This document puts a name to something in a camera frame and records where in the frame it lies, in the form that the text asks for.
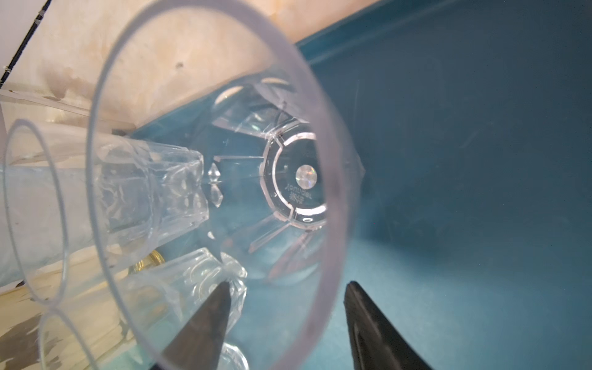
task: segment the clear plastic cup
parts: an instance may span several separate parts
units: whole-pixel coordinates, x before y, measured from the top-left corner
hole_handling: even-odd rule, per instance
[[[134,83],[123,84],[130,74]],[[121,99],[125,110],[117,109]],[[191,247],[221,252],[246,271],[246,298],[226,342],[251,368],[298,367],[333,307],[363,169],[297,49],[235,0],[157,1],[129,23],[98,79],[89,123],[88,200],[103,257],[113,229],[97,201],[94,168],[101,161],[96,132],[109,119],[162,132],[171,122],[188,125],[182,137],[150,139],[204,156],[209,219]],[[146,244],[155,245],[159,229],[154,224]],[[155,332],[134,310],[127,277],[115,279],[101,261],[138,342],[162,367],[179,368],[161,353],[191,310],[176,327]],[[175,289],[157,269],[150,275]]]
[[[115,276],[127,297],[134,318],[150,323],[156,345],[166,345],[188,316],[201,306],[223,281],[231,284],[231,309],[227,330],[240,318],[246,296],[242,279],[246,271],[227,255],[218,261],[205,248],[148,269],[135,266]],[[146,369],[153,359],[141,347],[113,299],[107,284],[98,284],[76,296],[47,307],[40,320],[38,345],[42,368]],[[219,370],[246,363],[237,346],[225,343]]]
[[[95,173],[97,200],[112,228],[106,263],[112,274],[141,261],[158,245],[208,218],[200,186],[203,156],[183,147],[101,134],[102,162]],[[10,128],[2,176],[8,240],[7,269],[18,266],[33,297],[57,305],[105,281],[98,262],[86,200],[86,130],[17,120]],[[149,194],[160,212],[144,202]],[[155,245],[144,241],[160,224]]]

